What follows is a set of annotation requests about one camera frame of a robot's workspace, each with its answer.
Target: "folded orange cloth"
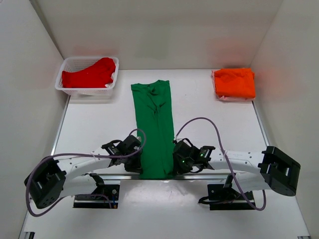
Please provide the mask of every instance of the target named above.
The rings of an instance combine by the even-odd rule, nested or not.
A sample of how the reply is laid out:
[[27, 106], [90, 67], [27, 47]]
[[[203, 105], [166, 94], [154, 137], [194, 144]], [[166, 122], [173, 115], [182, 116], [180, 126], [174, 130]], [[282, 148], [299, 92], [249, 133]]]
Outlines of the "folded orange cloth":
[[218, 96], [255, 98], [254, 72], [250, 68], [215, 71], [215, 91]]

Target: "plastic laundry basket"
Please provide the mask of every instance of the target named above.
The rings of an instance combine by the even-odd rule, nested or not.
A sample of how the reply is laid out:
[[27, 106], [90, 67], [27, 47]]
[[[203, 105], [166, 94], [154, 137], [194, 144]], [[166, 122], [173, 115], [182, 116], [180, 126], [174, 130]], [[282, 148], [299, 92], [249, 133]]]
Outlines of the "plastic laundry basket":
[[113, 83], [107, 88], [64, 88], [62, 85], [62, 71], [77, 72], [89, 66], [92, 66], [103, 57], [109, 56], [74, 56], [68, 57], [63, 61], [59, 74], [55, 81], [55, 88], [59, 91], [64, 91], [68, 95], [90, 95], [90, 96], [106, 96], [110, 97], [113, 93], [113, 88], [119, 72], [119, 59], [116, 57], [109, 57], [115, 63], [115, 72], [112, 74]]

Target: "white backdrop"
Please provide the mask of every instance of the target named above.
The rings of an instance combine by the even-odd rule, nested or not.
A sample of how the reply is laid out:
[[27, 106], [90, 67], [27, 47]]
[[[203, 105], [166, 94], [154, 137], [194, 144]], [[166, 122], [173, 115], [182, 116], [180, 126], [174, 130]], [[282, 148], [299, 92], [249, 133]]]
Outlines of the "white backdrop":
[[27, 0], [0, 0], [0, 238], [18, 238], [24, 179], [50, 153], [65, 96], [62, 57]]
[[319, 238], [319, 1], [284, 0], [252, 68], [273, 143], [301, 164], [297, 200]]
[[63, 57], [121, 69], [249, 66], [282, 0], [38, 1]]

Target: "white tabletop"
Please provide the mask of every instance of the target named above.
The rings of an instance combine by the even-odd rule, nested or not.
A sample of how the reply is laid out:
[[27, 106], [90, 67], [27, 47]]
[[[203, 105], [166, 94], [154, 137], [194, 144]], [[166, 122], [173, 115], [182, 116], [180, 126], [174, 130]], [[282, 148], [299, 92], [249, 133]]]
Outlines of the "white tabletop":
[[[170, 82], [175, 133], [194, 117], [208, 117], [217, 124], [225, 149], [264, 150], [253, 105], [218, 101], [210, 74], [211, 70], [119, 71], [110, 100], [71, 98], [56, 153], [87, 153], [111, 140], [124, 139], [136, 128], [131, 84], [158, 79]], [[214, 128], [202, 120], [190, 123], [180, 136], [198, 147], [218, 146]], [[97, 172], [127, 174], [122, 165]], [[209, 211], [197, 204], [207, 195], [206, 185], [205, 181], [122, 180], [118, 209], [74, 209], [69, 197], [41, 218], [28, 215], [24, 230], [35, 232], [35, 239], [269, 239], [309, 235], [295, 197], [268, 191], [268, 205], [262, 212]], [[254, 195], [260, 206], [261, 194]]]

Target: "wire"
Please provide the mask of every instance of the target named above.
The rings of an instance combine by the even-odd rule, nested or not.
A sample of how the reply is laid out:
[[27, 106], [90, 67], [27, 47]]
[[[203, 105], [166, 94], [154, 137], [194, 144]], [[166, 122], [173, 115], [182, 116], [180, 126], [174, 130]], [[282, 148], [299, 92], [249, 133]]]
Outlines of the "wire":
[[111, 206], [111, 201], [110, 201], [109, 197], [106, 196], [106, 195], [104, 195], [104, 194], [79, 194], [79, 195], [80, 195], [80, 196], [99, 197], [99, 199], [100, 199], [100, 198], [104, 198], [104, 199], [106, 199], [106, 201], [108, 202], [110, 208], [112, 207], [112, 206]]
[[[103, 191], [101, 192], [101, 193], [98, 193], [99, 195], [104, 195], [104, 189], [103, 189]], [[95, 199], [95, 200], [98, 200], [98, 199], [101, 199], [101, 198], [103, 198], [102, 196], [99, 196], [98, 198], [96, 197], [96, 196], [93, 196], [92, 194], [81, 194], [81, 195], [90, 195], [91, 196], [91, 198], [93, 198], [93, 199]]]
[[93, 154], [85, 154], [85, 153], [59, 153], [59, 154], [55, 154], [55, 155], [51, 155], [51, 156], [47, 156], [45, 158], [43, 158], [33, 169], [33, 171], [30, 173], [30, 176], [28, 178], [28, 182], [26, 183], [26, 190], [25, 190], [25, 202], [26, 202], [26, 207], [29, 211], [29, 213], [34, 216], [34, 217], [41, 217], [44, 214], [48, 213], [52, 208], [55, 207], [55, 205], [57, 205], [63, 198], [58, 199], [49, 209], [47, 209], [46, 211], [36, 214], [34, 213], [34, 211], [31, 208], [30, 205], [30, 198], [29, 198], [29, 194], [30, 194], [30, 185], [31, 185], [31, 179], [34, 177], [35, 172], [37, 171], [37, 169], [45, 162], [55, 158], [55, 157], [61, 157], [61, 156], [80, 156], [80, 157], [98, 157], [98, 158], [128, 158], [131, 157], [137, 153], [139, 153], [145, 146], [146, 144], [146, 135], [144, 133], [143, 130], [136, 128], [134, 130], [132, 130], [130, 132], [130, 135], [134, 132], [134, 131], [140, 131], [143, 134], [144, 140], [143, 140], [143, 144], [142, 146], [136, 150], [135, 152], [128, 154], [128, 155], [124, 155], [124, 156], [114, 156], [114, 155], [93, 155]]
[[257, 211], [262, 211], [262, 210], [264, 210], [264, 209], [266, 208], [266, 203], [267, 203], [265, 190], [263, 190], [263, 198], [264, 198], [263, 206], [262, 206], [261, 208], [257, 208], [254, 204], [252, 204], [252, 203], [250, 202], [250, 200], [249, 200], [249, 199], [247, 198], [247, 196], [245, 195], [244, 190], [240, 187], [239, 182], [238, 182], [238, 180], [237, 180], [237, 178], [236, 178], [236, 175], [235, 175], [235, 173], [234, 173], [233, 167], [231, 166], [231, 163], [230, 163], [230, 161], [229, 161], [229, 158], [228, 158], [227, 154], [225, 153], [223, 144], [222, 144], [222, 142], [221, 142], [219, 130], [218, 130], [216, 124], [215, 124], [213, 121], [211, 121], [210, 119], [208, 119], [208, 118], [206, 118], [206, 117], [196, 117], [196, 118], [193, 118], [193, 119], [189, 120], [188, 122], [186, 122], [186, 123], [182, 126], [182, 128], [180, 128], [180, 130], [178, 131], [178, 133], [177, 133], [177, 135], [176, 135], [175, 138], [177, 138], [177, 136], [179, 135], [179, 133], [185, 128], [186, 125], [188, 125], [190, 122], [192, 122], [192, 121], [194, 121], [194, 120], [200, 120], [200, 119], [201, 119], [201, 120], [207, 120], [207, 121], [209, 121], [209, 122], [214, 126], [214, 128], [215, 128], [215, 130], [216, 130], [216, 134], [217, 134], [217, 138], [218, 138], [220, 150], [221, 150], [222, 153], [225, 155], [225, 159], [226, 159], [226, 162], [227, 162], [227, 164], [228, 164], [230, 173], [231, 173], [231, 175], [233, 176], [233, 179], [234, 179], [234, 181], [235, 181], [235, 183], [236, 183], [236, 186], [237, 186], [237, 188], [238, 188], [238, 190], [239, 190], [241, 196], [243, 196], [243, 198], [245, 199], [245, 201], [246, 201], [253, 209], [255, 209], [255, 210], [257, 210]]
[[189, 143], [189, 146], [193, 147], [193, 144], [190, 142], [190, 140], [188, 138], [183, 138], [181, 141], [186, 140]]
[[235, 201], [235, 199], [233, 199], [233, 200], [220, 200], [220, 201], [215, 201], [215, 202], [207, 202], [207, 201], [205, 201], [207, 199], [208, 199], [208, 196], [202, 197], [201, 199], [199, 199], [198, 203], [204, 204], [204, 205], [216, 205], [216, 204], [232, 203]]
[[195, 172], [191, 171], [191, 173], [200, 173], [203, 170], [204, 170], [204, 166], [201, 166], [197, 171]]
[[116, 207], [116, 204], [115, 204], [114, 194], [112, 194], [112, 199], [113, 199], [113, 206], [114, 206], [114, 208], [115, 208], [115, 207]]

